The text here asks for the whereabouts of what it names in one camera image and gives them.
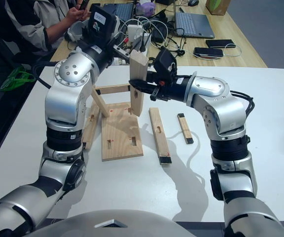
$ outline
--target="person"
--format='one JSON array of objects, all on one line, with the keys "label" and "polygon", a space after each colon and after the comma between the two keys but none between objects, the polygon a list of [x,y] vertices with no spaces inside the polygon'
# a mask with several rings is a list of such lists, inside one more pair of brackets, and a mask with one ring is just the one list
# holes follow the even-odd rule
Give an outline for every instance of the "person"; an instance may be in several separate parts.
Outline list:
[{"label": "person", "polygon": [[56,49],[67,29],[89,17],[79,10],[82,0],[5,0],[12,23],[29,42],[27,51],[44,55]]}]

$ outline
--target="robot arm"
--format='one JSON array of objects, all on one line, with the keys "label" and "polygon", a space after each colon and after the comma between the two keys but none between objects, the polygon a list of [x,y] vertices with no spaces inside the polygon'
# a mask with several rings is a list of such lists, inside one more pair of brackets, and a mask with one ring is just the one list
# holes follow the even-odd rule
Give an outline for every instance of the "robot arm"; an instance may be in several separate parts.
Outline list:
[{"label": "robot arm", "polygon": [[[178,76],[176,60],[166,50],[158,54],[154,68],[156,73],[148,72],[146,81],[129,82],[151,94],[151,100],[181,101],[202,115],[213,152],[213,195],[224,201],[225,236],[284,237],[282,224],[265,203],[255,198],[257,183],[245,127],[254,107],[252,98],[230,91],[229,85],[219,78],[200,77],[196,73]],[[235,96],[249,100],[246,111]]]},{"label": "robot arm", "polygon": [[[106,27],[96,22],[97,16],[108,19]],[[114,45],[115,21],[115,16],[94,8],[83,51],[55,66],[54,83],[45,99],[47,140],[39,177],[0,199],[0,236],[22,236],[33,231],[56,202],[81,183],[85,172],[81,137],[86,99],[100,73],[113,62],[114,54],[125,59],[129,56]]]}]

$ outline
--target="laptop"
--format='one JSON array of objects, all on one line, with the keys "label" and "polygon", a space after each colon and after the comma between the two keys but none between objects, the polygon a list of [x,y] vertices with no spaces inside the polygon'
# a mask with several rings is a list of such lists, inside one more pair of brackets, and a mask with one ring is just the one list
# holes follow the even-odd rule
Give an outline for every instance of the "laptop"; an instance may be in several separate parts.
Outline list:
[{"label": "laptop", "polygon": [[175,27],[178,36],[214,38],[214,33],[206,15],[176,12],[176,2],[173,2]]},{"label": "laptop", "polygon": [[103,9],[113,15],[118,16],[123,21],[133,18],[134,3],[106,3]]}]

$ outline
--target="laptop keyboard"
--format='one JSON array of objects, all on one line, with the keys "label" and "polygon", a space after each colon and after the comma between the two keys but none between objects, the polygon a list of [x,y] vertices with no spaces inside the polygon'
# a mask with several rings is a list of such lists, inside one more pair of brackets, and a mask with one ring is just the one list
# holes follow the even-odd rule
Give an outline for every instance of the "laptop keyboard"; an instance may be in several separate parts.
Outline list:
[{"label": "laptop keyboard", "polygon": [[127,21],[131,18],[133,5],[130,3],[118,4],[116,15],[123,21]]},{"label": "laptop keyboard", "polygon": [[184,34],[185,36],[193,36],[197,34],[191,13],[179,13],[176,14],[176,18],[178,18],[177,28],[184,29],[184,31],[182,29],[177,30],[179,35]]}]

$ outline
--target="white charger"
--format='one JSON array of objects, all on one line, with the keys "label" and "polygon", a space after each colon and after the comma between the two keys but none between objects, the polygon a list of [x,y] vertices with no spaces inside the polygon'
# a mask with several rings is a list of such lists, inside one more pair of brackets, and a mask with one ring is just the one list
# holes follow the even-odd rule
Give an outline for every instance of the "white charger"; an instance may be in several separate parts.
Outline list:
[{"label": "white charger", "polygon": [[141,25],[128,25],[128,39],[133,42],[137,37],[141,36],[143,29]]}]

